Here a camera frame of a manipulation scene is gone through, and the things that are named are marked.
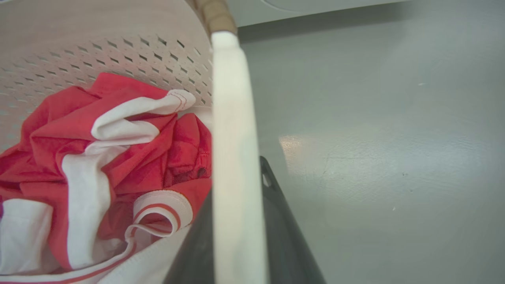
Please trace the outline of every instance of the dark grey plastic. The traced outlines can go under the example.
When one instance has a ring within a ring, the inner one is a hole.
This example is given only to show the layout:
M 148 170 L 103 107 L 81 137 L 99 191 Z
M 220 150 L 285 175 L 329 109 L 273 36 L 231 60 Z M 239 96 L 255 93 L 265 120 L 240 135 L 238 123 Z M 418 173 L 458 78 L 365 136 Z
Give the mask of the dark grey plastic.
M 264 157 L 260 157 L 260 162 L 267 183 L 263 183 L 263 207 L 270 283 L 324 284 L 319 267 L 270 165 Z M 165 283 L 215 283 L 212 243 L 212 195 L 209 194 L 177 253 Z

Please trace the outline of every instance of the tan handle grip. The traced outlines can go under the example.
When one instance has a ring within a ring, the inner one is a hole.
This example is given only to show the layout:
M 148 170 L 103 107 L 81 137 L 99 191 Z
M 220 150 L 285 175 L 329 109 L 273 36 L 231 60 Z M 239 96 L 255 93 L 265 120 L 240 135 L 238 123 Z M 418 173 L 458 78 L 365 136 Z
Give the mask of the tan handle grip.
M 200 15 L 209 33 L 229 31 L 237 34 L 237 25 L 228 10 L 226 0 L 193 0 L 196 12 Z

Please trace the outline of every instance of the clothes pile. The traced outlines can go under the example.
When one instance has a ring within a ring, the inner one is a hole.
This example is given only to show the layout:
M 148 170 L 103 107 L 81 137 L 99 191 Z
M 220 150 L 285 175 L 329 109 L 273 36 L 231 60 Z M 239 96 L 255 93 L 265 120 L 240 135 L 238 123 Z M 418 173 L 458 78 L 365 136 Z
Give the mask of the clothes pile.
M 211 133 L 177 114 L 194 103 L 108 73 L 47 97 L 0 155 L 0 282 L 166 272 L 211 188 Z

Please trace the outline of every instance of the grey floor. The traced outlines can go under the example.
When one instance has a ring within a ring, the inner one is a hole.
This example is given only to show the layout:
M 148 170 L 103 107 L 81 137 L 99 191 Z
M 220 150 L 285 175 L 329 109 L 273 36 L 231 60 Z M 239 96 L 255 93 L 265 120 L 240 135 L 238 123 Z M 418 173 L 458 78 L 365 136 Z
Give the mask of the grey floor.
M 505 2 L 240 29 L 260 152 L 328 283 L 505 283 Z

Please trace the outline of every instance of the laundry basket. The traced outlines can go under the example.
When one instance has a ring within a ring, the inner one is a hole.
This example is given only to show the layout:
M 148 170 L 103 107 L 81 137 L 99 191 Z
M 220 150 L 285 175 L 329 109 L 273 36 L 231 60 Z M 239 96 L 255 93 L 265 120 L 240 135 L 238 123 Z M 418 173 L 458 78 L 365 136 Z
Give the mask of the laundry basket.
M 254 108 L 235 34 L 223 0 L 0 2 L 0 148 L 46 96 L 101 72 L 187 90 L 213 107 L 216 280 L 265 283 Z

